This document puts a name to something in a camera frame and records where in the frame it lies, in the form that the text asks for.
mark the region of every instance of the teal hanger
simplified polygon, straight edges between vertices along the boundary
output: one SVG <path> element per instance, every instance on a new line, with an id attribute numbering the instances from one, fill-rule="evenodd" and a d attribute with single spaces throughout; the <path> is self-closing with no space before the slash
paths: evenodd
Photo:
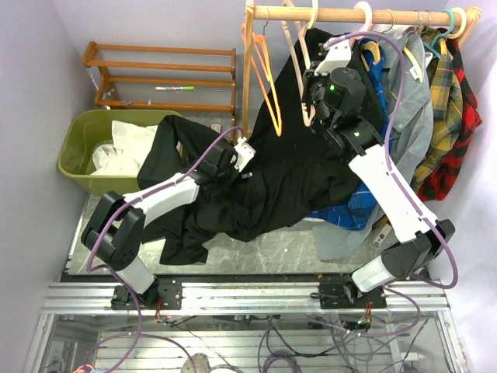
<path id="1" fill-rule="evenodd" d="M 438 57 L 438 59 L 440 59 L 441 56 L 440 56 L 440 53 L 435 50 L 436 43 L 438 42 L 438 40 L 440 40 L 443 37 L 446 37 L 447 35 L 449 35 L 454 30 L 454 27 L 456 26 L 456 16 L 454 15 L 454 12 L 452 12 L 452 10 L 450 10 L 450 9 L 444 9 L 443 11 L 450 16 L 450 26 L 449 26 L 449 29 L 445 33 L 441 33 L 441 34 L 437 35 L 433 39 L 433 42 L 431 44 L 428 44 L 427 42 L 423 41 L 425 49 L 427 49 L 430 52 L 432 52 L 433 55 L 435 55 L 435 56 Z"/>

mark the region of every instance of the gray shirt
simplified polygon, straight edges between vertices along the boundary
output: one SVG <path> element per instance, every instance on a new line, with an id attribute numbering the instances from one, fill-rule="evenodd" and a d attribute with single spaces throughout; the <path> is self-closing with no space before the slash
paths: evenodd
<path id="1" fill-rule="evenodd" d="M 394 30 L 386 34 L 392 37 Z M 421 82 L 409 72 L 413 64 L 404 54 L 407 69 L 404 97 L 391 132 L 393 141 L 390 155 L 399 172 L 410 183 L 416 167 L 421 163 L 429 147 L 433 132 L 433 108 L 426 74 L 425 48 L 421 37 L 411 33 L 395 40 L 395 43 L 401 49 L 406 46 L 411 51 L 423 73 Z M 401 81 L 400 62 L 397 53 L 389 43 L 382 40 L 380 46 L 384 51 L 384 69 L 389 69 L 388 82 L 391 93 L 386 100 L 388 112 L 391 113 L 397 101 Z M 349 255 L 358 247 L 365 249 L 372 239 L 365 241 L 371 233 L 373 223 L 383 214 L 377 204 L 366 227 L 361 231 L 349 231 L 331 223 L 323 223 L 314 227 L 319 258 L 334 260 Z"/>

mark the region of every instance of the black cloth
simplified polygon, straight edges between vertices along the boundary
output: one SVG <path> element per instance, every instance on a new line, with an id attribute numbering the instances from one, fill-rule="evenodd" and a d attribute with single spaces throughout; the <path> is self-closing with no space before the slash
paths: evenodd
<path id="1" fill-rule="evenodd" d="M 318 44 L 328 38 L 329 34 L 320 30 L 308 31 L 311 59 L 318 59 Z M 298 44 L 296 52 L 302 59 Z M 350 67 L 364 71 L 360 58 L 358 61 L 356 65 L 351 61 Z M 161 264 L 205 262 L 207 250 L 202 245 L 217 233 L 225 232 L 248 242 L 264 232 L 292 225 L 310 211 L 340 204 L 356 189 L 356 175 L 333 157 L 323 138 L 304 126 L 291 59 L 275 87 L 283 120 L 282 136 L 276 136 L 264 103 L 249 140 L 256 151 L 255 158 L 244 169 L 244 177 L 229 184 L 203 186 L 195 202 L 170 211 L 146 227 L 144 242 L 166 238 Z M 372 123 L 382 123 L 377 120 L 381 118 L 381 108 L 378 101 L 374 104 L 373 98 L 377 97 L 372 86 L 367 95 L 362 114 Z M 138 173 L 140 188 L 160 183 L 185 166 L 176 150 L 177 141 L 188 153 L 188 160 L 194 162 L 216 137 L 216 132 L 201 124 L 177 116 L 165 117 Z"/>

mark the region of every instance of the green plastic bin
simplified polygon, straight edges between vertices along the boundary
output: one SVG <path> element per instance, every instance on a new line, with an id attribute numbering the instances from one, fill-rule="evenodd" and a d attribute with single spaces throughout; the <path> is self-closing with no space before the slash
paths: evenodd
<path id="1" fill-rule="evenodd" d="M 112 143 L 112 121 L 147 127 L 158 124 L 171 110 L 90 110 L 73 120 L 57 160 L 59 170 L 90 193 L 102 195 L 111 190 L 119 194 L 139 190 L 136 176 L 91 176 L 95 169 L 93 152 Z"/>

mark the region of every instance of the blue shirt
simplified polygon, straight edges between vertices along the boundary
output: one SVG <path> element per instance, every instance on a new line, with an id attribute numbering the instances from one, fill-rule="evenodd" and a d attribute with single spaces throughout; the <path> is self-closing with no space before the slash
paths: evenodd
<path id="1" fill-rule="evenodd" d="M 371 39 L 362 39 L 359 43 L 364 44 L 368 41 L 371 41 Z M 384 52 L 381 47 L 379 48 L 381 59 L 377 64 L 374 64 L 374 57 L 370 51 L 363 51 L 363 56 L 370 68 L 367 74 L 378 94 L 381 110 L 385 118 L 383 127 L 380 131 L 380 135 L 384 138 L 388 127 L 388 109 L 385 94 L 383 92 L 383 85 L 381 83 L 381 77 L 383 75 Z M 339 227 L 359 231 L 364 229 L 366 226 L 367 220 L 371 216 L 375 205 L 376 199 L 366 184 L 361 181 L 356 190 L 354 190 L 351 194 L 350 199 L 346 204 L 328 206 L 318 211 L 312 211 L 308 214 L 308 217 L 323 219 L 334 225 L 338 225 Z"/>

